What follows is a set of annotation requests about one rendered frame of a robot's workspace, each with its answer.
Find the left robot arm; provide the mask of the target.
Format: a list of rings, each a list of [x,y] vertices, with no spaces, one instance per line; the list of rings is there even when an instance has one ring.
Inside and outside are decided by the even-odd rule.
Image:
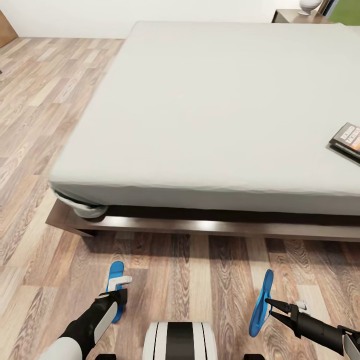
[[[128,289],[117,290],[117,286],[131,282],[130,276],[109,279],[107,291],[35,360],[86,360],[116,317],[118,306],[128,303]]]

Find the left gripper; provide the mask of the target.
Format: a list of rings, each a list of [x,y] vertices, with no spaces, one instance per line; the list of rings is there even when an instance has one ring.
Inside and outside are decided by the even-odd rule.
[[[128,289],[120,289],[120,290],[114,290],[114,291],[106,291],[100,294],[106,295],[106,294],[113,294],[117,298],[117,306],[126,305],[128,303]]]

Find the sandal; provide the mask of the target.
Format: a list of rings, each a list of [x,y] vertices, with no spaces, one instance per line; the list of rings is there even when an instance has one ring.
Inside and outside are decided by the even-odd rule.
[[[113,278],[122,277],[123,273],[124,273],[124,263],[122,261],[115,261],[114,263],[111,264],[108,279],[110,280]],[[117,290],[122,290],[122,289],[123,289],[122,285],[117,286]],[[122,314],[123,314],[123,305],[119,305],[119,306],[117,306],[116,316],[112,322],[113,323],[118,322],[120,320],[120,318],[122,317]]]
[[[268,303],[265,301],[265,299],[266,298],[272,299],[270,295],[270,291],[272,288],[273,279],[274,279],[274,272],[271,269],[268,269],[265,274],[261,293],[256,303],[249,325],[249,335],[253,338],[257,336],[257,334],[261,330],[261,327],[265,323],[264,319],[268,308]]]

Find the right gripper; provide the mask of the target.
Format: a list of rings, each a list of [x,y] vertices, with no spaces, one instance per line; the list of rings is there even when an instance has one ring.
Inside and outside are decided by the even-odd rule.
[[[290,317],[270,311],[270,314],[294,331],[294,335],[301,339],[304,336],[325,347],[324,322],[299,311],[298,305],[266,298],[265,301],[280,311],[290,314]]]

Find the hardback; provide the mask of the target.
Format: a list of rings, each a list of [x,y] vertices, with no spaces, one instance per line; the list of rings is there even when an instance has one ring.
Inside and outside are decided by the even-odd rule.
[[[329,143],[360,159],[360,127],[347,122]]]

